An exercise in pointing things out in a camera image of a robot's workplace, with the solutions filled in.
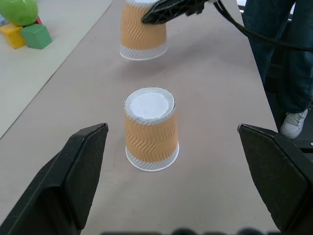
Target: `black cable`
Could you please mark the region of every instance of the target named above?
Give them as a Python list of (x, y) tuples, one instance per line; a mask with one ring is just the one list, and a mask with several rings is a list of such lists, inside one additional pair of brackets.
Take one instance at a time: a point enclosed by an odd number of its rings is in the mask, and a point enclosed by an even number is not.
[(268, 47), (278, 47), (281, 49), (288, 49), (288, 50), (297, 50), (297, 51), (312, 51), (313, 52), (313, 48), (312, 47), (296, 47), (293, 45), (290, 45), (288, 43), (283, 43), (279, 40), (276, 39), (269, 39), (261, 34), (252, 32), (250, 30), (248, 30), (247, 28), (245, 28), (244, 26), (242, 26), (241, 24), (237, 23), (232, 16), (229, 14), (229, 12), (226, 10), (225, 6), (223, 5), (223, 3), (218, 0), (217, 2), (213, 3), (214, 6), (216, 7), (217, 11), (224, 17), (226, 18), (229, 22), (231, 22), (240, 32), (242, 32), (244, 35), (246, 35), (247, 37), (254, 39), (254, 40), (258, 40), (258, 41), (262, 41), (266, 44), (266, 46)]

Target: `cup bottom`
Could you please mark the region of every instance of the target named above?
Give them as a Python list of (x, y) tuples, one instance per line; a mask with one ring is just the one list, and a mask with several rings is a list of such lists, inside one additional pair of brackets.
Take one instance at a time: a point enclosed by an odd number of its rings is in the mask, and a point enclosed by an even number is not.
[(164, 43), (163, 45), (160, 45), (159, 47), (151, 50), (131, 49), (121, 45), (119, 53), (125, 59), (133, 61), (143, 61), (155, 59), (163, 55), (167, 51), (167, 48), (168, 48), (167, 43)]
[(161, 162), (156, 162), (156, 163), (147, 163), (147, 162), (143, 162), (137, 158), (135, 158), (127, 149), (127, 146), (125, 148), (126, 151), (126, 156), (128, 161), (130, 161), (130, 163), (138, 168), (139, 170), (143, 170), (143, 171), (147, 171), (147, 172), (156, 172), (156, 171), (161, 171), (164, 170), (166, 168), (168, 168), (171, 164), (174, 163), (174, 161), (176, 160), (178, 153), (179, 153), (179, 143), (177, 143), (177, 147), (175, 149), (175, 151), (172, 153), (172, 155), (167, 158), (164, 161)]

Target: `white sneaker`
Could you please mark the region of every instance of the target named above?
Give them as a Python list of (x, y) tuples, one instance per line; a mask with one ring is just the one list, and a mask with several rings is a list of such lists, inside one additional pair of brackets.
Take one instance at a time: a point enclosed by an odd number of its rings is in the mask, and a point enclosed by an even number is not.
[(285, 121), (280, 128), (280, 133), (289, 139), (297, 138), (302, 131), (304, 119), (306, 118), (307, 114), (307, 109), (304, 112), (298, 114), (287, 113)]

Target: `upside-down paper cup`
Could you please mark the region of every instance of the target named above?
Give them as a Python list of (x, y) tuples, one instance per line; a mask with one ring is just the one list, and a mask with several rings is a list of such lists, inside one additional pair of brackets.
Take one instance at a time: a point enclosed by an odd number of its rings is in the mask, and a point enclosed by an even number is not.
[(125, 100), (126, 155), (144, 171), (169, 167), (179, 153), (175, 99), (167, 90), (147, 87)]
[(126, 0), (122, 9), (120, 54), (129, 60), (149, 60), (167, 50), (166, 24), (143, 24), (141, 18), (157, 0)]

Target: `person's leg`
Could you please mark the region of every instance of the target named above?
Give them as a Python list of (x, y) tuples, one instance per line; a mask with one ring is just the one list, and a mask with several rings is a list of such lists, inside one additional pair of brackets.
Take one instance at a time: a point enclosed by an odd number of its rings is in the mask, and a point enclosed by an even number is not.
[[(268, 38), (280, 38), (295, 0), (247, 0), (243, 20), (249, 30)], [(273, 49), (250, 40), (255, 62), (265, 84)]]
[[(288, 43), (313, 47), (313, 1), (297, 0)], [(291, 139), (299, 136), (313, 93), (313, 52), (286, 51), (277, 94), (279, 106), (288, 112), (281, 133)]]

